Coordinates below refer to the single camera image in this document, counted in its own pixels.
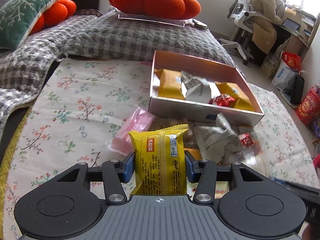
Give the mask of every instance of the beige coat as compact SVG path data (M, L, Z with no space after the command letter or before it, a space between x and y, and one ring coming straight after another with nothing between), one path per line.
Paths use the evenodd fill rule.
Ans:
M250 4L255 11L262 13L274 24L281 25L282 20L276 15L276 9L277 6L284 6L283 0L251 0Z
M282 20L276 15L276 9L284 6L283 0L252 0L250 3L253 9L274 24L280 25ZM277 33L272 23L261 17L251 17L249 19L253 26L252 40L264 53L268 54L276 42Z

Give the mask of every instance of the orange pillow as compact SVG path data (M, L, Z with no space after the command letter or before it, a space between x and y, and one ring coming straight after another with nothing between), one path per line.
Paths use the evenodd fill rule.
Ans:
M67 18L68 10L61 3L54 3L48 10L43 13L45 27L57 25Z
M74 1L71 0L58 0L57 3L63 4L67 10L68 10L68 15L67 18L73 15L76 10L77 10L77 5Z
M37 33L41 31L43 28L44 28L44 17L43 15L41 15L40 18L37 20L35 26L33 26L29 35Z
M201 6L197 0L109 0L120 11L166 19L190 19Z

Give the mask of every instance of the yellow snack package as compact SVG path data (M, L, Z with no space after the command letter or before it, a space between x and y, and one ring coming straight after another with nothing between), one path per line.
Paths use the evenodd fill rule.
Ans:
M235 83L219 83L215 82L220 93L232 96L236 101L231 103L231 107L240 110L253 111L252 104L247 95Z
M160 79L159 97L185 100L181 89L181 73L178 71L160 69L155 70Z
M132 194L181 195L187 192L182 136L187 124L149 132L129 132L136 157Z
M201 160L201 154L200 151L198 149L191 149L191 148L185 148L185 151L189 151L191 153L191 155L196 159L196 160Z
M214 199L222 198L223 195L225 195L228 192L229 192L229 182L228 181L217 181Z

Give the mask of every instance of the gray plaid blanket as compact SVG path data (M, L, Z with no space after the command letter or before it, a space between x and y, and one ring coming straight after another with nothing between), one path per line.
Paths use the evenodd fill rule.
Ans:
M62 46L95 15L72 16L59 25L30 35L15 51L0 51L0 139L9 115L40 93Z
M155 50L215 60L236 67L224 47L209 30L186 20L184 28L137 20L122 20L113 10L70 37L63 51L93 58L152 61Z

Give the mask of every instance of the floral bedsheet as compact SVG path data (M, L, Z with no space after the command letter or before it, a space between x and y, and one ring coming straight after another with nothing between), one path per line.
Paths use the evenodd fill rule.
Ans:
M37 99L16 148L4 201L4 239L21 236L13 209L24 194L77 162L99 166L123 156L110 140L137 106L148 107L150 63L64 59ZM310 153L275 94L253 86L265 117L254 128L273 175L319 187ZM127 194L134 179L124 185ZM195 186L188 184L193 195ZM104 198L101 183L91 191Z

